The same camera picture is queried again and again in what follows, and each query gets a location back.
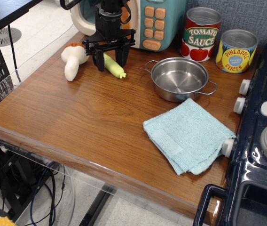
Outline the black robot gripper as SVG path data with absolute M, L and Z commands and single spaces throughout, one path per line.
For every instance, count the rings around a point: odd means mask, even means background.
M 100 72 L 104 71 L 103 52 L 115 50 L 116 62 L 124 67 L 130 47 L 135 44 L 135 29 L 123 29 L 131 20 L 127 4 L 97 4 L 95 6 L 96 32 L 84 39 L 86 54 L 92 55 L 93 63 Z

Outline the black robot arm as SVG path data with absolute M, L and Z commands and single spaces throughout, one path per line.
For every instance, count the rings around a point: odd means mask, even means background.
M 100 72 L 104 71 L 104 52 L 115 50 L 116 61 L 120 66 L 127 62 L 130 47 L 135 44 L 135 29 L 123 29 L 122 24 L 131 20 L 129 16 L 121 20 L 122 8 L 131 14 L 126 0 L 102 0 L 95 6 L 95 32 L 82 43 L 86 54 L 93 57 L 93 63 Z

